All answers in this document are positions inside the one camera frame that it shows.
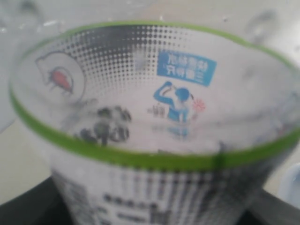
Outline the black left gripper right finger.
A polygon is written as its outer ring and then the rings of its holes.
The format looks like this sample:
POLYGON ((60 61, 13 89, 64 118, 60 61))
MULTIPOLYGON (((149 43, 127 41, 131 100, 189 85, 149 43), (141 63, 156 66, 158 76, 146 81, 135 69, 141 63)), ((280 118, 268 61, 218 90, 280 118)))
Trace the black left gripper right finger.
POLYGON ((298 225, 300 210, 262 190, 243 214, 245 225, 298 225))

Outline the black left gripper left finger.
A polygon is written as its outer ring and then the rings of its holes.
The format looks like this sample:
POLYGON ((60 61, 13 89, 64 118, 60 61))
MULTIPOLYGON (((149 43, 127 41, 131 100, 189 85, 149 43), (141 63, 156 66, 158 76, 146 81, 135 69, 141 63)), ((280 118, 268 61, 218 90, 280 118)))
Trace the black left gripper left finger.
POLYGON ((2 225, 69 225, 70 214, 52 178, 0 205, 2 225))

